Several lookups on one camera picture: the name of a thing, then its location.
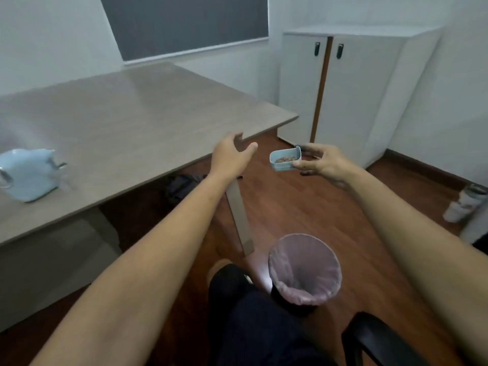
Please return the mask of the grey metal table leg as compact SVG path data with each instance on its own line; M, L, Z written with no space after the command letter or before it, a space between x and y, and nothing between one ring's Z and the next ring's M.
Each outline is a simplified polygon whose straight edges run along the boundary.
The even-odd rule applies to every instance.
M229 184L225 195L237 230L243 255L246 257L254 252L254 242L237 178Z

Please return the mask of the person's right forearm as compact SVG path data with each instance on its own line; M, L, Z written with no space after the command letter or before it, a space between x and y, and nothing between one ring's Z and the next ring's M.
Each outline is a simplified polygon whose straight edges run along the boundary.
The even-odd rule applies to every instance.
M466 356L488 366L488 255L354 167L344 183L382 242Z

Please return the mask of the light blue pencil sharpener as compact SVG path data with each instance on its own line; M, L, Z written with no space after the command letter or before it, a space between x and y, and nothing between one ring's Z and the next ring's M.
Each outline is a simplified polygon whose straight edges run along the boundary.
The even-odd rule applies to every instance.
M12 149L0 154L0 191L31 203L59 188L66 162L56 163L53 149Z

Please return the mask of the black bag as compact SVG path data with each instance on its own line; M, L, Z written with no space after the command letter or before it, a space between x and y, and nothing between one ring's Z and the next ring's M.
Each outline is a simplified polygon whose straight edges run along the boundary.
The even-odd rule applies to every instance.
M165 200L172 207L176 207L207 176L207 174L174 174L169 176L163 188Z

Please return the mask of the white two-door cabinet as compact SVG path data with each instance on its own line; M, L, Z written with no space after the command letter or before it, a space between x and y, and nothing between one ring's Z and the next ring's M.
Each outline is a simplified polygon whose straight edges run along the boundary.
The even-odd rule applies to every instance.
M284 31L279 106L298 118L279 127L278 138L335 145L369 167L391 142L442 29L322 24Z

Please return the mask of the person's dark trousers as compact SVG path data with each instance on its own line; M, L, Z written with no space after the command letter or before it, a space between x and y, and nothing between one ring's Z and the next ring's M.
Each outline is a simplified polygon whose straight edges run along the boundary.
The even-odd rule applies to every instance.
M217 261L207 285L208 366L337 366L232 261Z

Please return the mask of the small light blue shavings tray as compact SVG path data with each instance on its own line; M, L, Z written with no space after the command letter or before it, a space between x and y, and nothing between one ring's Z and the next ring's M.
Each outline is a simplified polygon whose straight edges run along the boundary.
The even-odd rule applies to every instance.
M278 164L274 163L276 159L281 157L297 157L298 160L295 161L299 161L302 159L302 150L299 146L296 146L294 148L276 150L271 152L269 155L270 165L274 169L274 171L276 172L292 171L295 170L295 167L293 166L293 162L278 163Z

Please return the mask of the brown skirting board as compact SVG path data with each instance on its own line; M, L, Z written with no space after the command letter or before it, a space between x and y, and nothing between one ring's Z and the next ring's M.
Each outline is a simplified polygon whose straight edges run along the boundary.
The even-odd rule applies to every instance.
M383 153L381 159L392 161L393 163L403 168L406 168L409 171L415 172L432 182L442 184L443 186L454 190L460 191L471 184L475 184L473 181L470 181L466 178L462 178L460 176L456 176L455 174L443 171L440 168L431 166L391 149L387 149Z

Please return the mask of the pink bin liner bag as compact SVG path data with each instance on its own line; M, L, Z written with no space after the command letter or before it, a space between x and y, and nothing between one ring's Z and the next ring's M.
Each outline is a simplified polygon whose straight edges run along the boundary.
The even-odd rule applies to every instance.
M277 240L269 252L268 270L278 295L296 307L323 305L338 294L343 279L334 251L303 233Z

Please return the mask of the person's left forearm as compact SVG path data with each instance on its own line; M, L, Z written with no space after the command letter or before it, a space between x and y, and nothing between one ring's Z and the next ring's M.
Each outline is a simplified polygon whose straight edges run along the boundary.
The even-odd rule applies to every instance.
M29 366L144 366L235 179L211 172L84 291Z

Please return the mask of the person's left hand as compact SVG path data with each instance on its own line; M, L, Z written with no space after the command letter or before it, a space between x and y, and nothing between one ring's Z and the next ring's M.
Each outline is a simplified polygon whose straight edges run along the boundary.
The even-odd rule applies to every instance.
M237 162L237 145L242 142L241 133L226 135L213 149L209 176L228 186L242 175L249 162Z

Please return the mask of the grey desk side panel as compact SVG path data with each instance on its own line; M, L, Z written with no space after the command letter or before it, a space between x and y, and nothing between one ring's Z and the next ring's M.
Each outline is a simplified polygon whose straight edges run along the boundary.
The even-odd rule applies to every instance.
M0 246L0 332L92 283L120 255L99 208Z

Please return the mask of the white patterned drinking bottle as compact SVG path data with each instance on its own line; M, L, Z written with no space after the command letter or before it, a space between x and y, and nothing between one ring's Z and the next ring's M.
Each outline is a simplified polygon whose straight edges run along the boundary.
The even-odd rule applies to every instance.
M472 215L488 200L488 188L478 184L468 184L460 193L459 198L449 204L443 213L446 222L458 223Z

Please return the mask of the person's right hand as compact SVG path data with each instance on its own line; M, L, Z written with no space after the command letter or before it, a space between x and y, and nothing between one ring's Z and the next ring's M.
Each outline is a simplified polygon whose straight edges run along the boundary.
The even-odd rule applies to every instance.
M307 159L294 161L295 169L307 170L317 169L320 177L327 179L330 183L341 189L349 188L350 182L365 172L348 159L341 150L333 145L307 143L299 146L302 156Z

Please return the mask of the dark grey window blind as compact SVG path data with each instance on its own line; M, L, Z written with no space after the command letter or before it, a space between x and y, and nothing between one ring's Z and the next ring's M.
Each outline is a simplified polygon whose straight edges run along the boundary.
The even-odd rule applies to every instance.
M124 61L269 36L268 0L101 0Z

